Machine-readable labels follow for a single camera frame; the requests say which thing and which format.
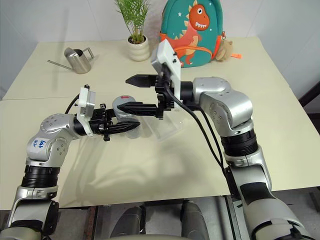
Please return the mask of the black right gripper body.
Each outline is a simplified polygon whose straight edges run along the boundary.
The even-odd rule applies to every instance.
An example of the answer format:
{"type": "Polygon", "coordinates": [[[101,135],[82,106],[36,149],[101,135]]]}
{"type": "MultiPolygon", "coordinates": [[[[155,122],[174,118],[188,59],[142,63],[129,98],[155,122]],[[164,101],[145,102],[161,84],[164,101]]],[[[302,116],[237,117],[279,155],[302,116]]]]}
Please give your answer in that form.
{"type": "Polygon", "coordinates": [[[175,88],[172,86],[170,77],[163,71],[157,76],[155,81],[155,92],[157,93],[157,110],[155,117],[162,119],[164,117],[164,111],[170,111],[174,108],[174,100],[168,94],[165,85],[168,85],[168,89],[174,94],[175,88]]]}

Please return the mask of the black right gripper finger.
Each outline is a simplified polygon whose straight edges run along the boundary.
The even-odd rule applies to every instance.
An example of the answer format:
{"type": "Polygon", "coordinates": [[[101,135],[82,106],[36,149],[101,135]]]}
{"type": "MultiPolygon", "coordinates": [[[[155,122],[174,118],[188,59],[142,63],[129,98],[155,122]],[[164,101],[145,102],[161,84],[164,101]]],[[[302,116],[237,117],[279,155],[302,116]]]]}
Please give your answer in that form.
{"type": "Polygon", "coordinates": [[[125,80],[126,84],[130,84],[139,88],[150,88],[156,85],[156,74],[136,74],[125,80]]]}
{"type": "Polygon", "coordinates": [[[125,113],[135,116],[158,116],[158,107],[155,104],[143,102],[125,102],[117,106],[117,108],[125,113]]]}

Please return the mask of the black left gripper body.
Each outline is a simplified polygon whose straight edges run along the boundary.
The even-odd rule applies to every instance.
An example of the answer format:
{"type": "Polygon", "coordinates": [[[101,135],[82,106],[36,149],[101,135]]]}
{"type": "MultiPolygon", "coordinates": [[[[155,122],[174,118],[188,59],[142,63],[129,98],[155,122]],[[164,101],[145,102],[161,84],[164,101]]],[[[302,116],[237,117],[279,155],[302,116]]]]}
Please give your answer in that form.
{"type": "Polygon", "coordinates": [[[110,140],[110,135],[113,133],[106,133],[106,128],[113,125],[112,118],[106,115],[107,106],[101,103],[99,108],[93,110],[93,115],[90,118],[89,125],[94,134],[102,135],[105,142],[110,140]]]}

